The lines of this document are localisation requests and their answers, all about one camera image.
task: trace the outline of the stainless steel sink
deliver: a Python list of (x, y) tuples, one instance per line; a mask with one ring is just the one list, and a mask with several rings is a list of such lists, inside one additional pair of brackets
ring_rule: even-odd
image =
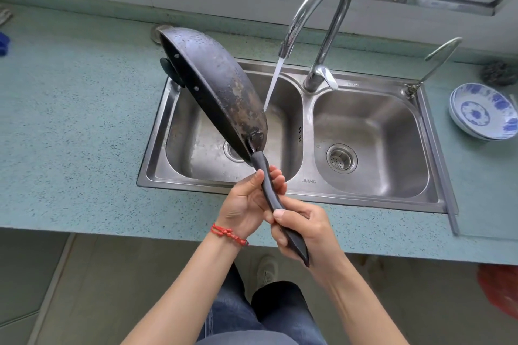
[[(275, 65), (240, 60), (264, 101)], [(339, 89), (307, 93), (308, 69), (283, 67), (267, 111), (265, 154), (288, 194), (313, 202), (457, 213), (423, 88), (333, 72)], [(137, 184), (227, 193), (251, 174), (186, 89), (166, 87)]]

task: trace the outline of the hand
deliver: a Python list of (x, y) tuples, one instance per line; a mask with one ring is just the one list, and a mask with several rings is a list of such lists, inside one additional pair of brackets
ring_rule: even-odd
[[(284, 195), (288, 187), (281, 170), (270, 165), (270, 176), (277, 194)], [(264, 172), (258, 170), (238, 181), (223, 202), (216, 225), (231, 228), (242, 239), (254, 233), (263, 221), (263, 213), (269, 210), (261, 189), (263, 180)]]
[(277, 209), (273, 213), (266, 210), (264, 213), (265, 220), (271, 224), (271, 235), (283, 255), (302, 262), (301, 258), (287, 247), (288, 240), (279, 224), (299, 232), (308, 247), (309, 271), (314, 279), (326, 288), (340, 275), (340, 263), (347, 261), (347, 258), (338, 244), (325, 210), (320, 206), (287, 196), (281, 196), (280, 200), (287, 210)]

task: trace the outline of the white sneaker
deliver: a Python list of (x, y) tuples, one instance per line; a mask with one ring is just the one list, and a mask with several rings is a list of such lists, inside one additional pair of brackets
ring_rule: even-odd
[(278, 272), (279, 264), (274, 257), (271, 255), (262, 257), (257, 267), (257, 289), (277, 281)]

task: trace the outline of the stacked bowls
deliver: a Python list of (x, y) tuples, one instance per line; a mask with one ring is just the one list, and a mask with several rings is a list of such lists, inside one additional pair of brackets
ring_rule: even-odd
[(450, 116), (467, 134), (504, 140), (518, 133), (518, 113), (501, 93), (482, 84), (463, 84), (450, 95)]

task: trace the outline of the bracelet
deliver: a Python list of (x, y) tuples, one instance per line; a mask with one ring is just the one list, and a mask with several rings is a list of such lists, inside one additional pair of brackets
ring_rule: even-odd
[(248, 245), (248, 242), (245, 239), (242, 239), (242, 238), (234, 235), (234, 233), (232, 233), (232, 229), (230, 229), (230, 228), (223, 228), (221, 226), (217, 226), (216, 224), (212, 224), (210, 231), (212, 233), (214, 233), (214, 235), (228, 236), (232, 240), (234, 240), (237, 244), (240, 244), (242, 246)]

